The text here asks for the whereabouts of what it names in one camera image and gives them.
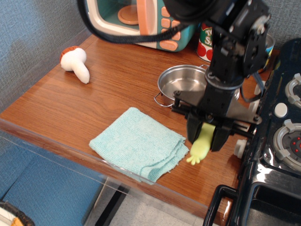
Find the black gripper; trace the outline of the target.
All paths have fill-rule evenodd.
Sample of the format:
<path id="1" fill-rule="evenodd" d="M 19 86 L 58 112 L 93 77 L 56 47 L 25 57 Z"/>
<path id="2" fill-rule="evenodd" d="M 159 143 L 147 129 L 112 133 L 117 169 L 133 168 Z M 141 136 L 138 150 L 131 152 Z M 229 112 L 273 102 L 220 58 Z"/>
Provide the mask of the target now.
<path id="1" fill-rule="evenodd" d="M 187 138 L 193 144 L 198 138 L 202 125 L 215 126 L 211 151 L 219 151 L 230 135 L 239 134 L 252 138 L 250 132 L 243 131 L 237 122 L 252 125 L 261 123 L 261 117 L 243 107 L 235 98 L 235 91 L 242 90 L 244 77 L 226 83 L 217 77 L 206 75 L 204 92 L 176 91 L 172 111 L 183 114 L 187 120 Z"/>

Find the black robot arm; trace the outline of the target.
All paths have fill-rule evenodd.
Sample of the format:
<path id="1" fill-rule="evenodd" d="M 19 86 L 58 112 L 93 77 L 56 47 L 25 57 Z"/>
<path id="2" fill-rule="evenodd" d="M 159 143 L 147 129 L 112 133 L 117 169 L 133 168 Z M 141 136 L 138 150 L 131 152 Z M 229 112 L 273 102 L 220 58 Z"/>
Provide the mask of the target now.
<path id="1" fill-rule="evenodd" d="M 251 137 L 235 122 L 261 123 L 244 108 L 235 91 L 265 66 L 270 13 L 260 0 L 166 0 L 169 14 L 181 24 L 204 23 L 213 30 L 213 57 L 201 91 L 175 91 L 172 110 L 187 118 L 187 137 L 194 143 L 204 123 L 215 126 L 210 149 L 219 151 L 233 134 Z"/>

